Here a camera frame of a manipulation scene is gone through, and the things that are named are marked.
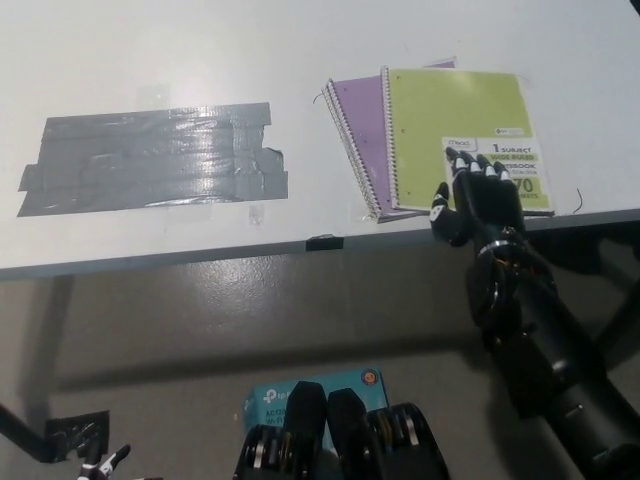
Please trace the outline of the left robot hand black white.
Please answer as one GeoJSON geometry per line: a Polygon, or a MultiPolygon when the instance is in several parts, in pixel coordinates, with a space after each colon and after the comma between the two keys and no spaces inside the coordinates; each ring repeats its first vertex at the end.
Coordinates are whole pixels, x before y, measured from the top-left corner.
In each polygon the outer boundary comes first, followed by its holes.
{"type": "Polygon", "coordinates": [[[107,480],[111,479],[113,472],[131,452],[131,445],[125,444],[115,453],[102,461],[101,447],[94,443],[87,451],[84,462],[80,468],[78,480],[107,480]]]}

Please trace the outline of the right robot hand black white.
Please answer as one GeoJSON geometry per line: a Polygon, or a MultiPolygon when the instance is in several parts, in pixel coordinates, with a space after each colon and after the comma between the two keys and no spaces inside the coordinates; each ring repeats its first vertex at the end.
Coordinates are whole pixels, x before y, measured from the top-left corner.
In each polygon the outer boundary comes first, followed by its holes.
{"type": "Polygon", "coordinates": [[[506,167],[482,154],[445,149],[452,183],[441,183],[430,208],[434,236],[476,253],[494,245],[522,245],[526,229],[516,184],[506,167]]]}

